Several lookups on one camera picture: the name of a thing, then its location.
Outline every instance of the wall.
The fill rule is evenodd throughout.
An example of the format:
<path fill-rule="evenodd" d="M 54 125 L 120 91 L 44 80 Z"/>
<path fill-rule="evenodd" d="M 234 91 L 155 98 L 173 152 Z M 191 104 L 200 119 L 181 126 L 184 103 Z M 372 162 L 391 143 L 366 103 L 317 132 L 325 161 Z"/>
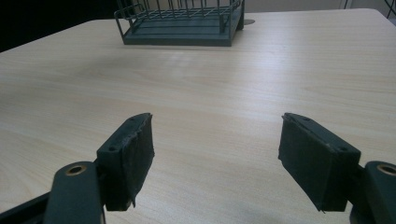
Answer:
<path fill-rule="evenodd" d="M 389 7 L 384 2 L 384 0 L 353 0 L 352 8 L 374 8 L 381 12 L 384 16 L 388 16 Z"/>
<path fill-rule="evenodd" d="M 342 0 L 246 0 L 246 12 L 338 9 Z"/>

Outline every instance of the wooden table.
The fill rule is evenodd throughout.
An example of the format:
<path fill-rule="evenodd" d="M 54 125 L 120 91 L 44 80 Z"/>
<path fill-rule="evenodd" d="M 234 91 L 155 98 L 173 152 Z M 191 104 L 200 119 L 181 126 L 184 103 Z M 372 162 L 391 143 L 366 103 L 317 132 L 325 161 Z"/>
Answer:
<path fill-rule="evenodd" d="M 90 21 L 0 54 L 0 212 L 151 112 L 137 207 L 107 223 L 348 223 L 277 159 L 282 118 L 316 120 L 396 162 L 396 28 L 369 9 L 247 14 L 231 48 L 124 46 Z"/>

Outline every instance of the dish rack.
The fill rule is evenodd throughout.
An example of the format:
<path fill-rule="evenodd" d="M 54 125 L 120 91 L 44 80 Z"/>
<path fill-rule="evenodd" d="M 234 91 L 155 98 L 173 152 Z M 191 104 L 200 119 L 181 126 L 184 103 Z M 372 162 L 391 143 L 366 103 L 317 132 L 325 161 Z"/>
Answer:
<path fill-rule="evenodd" d="M 117 0 L 125 45 L 231 46 L 245 0 Z M 124 33 L 120 19 L 127 20 Z"/>

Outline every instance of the wood grain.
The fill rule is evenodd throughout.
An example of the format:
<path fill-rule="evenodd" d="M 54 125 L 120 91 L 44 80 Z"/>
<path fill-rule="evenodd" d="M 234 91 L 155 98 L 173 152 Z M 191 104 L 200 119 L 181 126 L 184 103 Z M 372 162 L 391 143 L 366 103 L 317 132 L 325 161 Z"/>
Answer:
<path fill-rule="evenodd" d="M 247 14 L 231 48 L 123 46 L 90 21 L 0 54 L 0 212 L 150 112 L 137 207 L 107 223 L 348 223 L 277 159 L 285 112 L 396 162 L 396 29 L 368 9 Z"/>

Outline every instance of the rack wire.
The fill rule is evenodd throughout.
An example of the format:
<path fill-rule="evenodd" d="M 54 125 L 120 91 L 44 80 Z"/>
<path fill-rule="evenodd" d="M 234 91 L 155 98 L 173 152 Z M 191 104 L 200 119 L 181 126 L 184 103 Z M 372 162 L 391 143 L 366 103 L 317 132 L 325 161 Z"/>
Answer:
<path fill-rule="evenodd" d="M 117 0 L 125 45 L 231 46 L 245 0 Z M 129 22 L 124 33 L 120 19 Z"/>

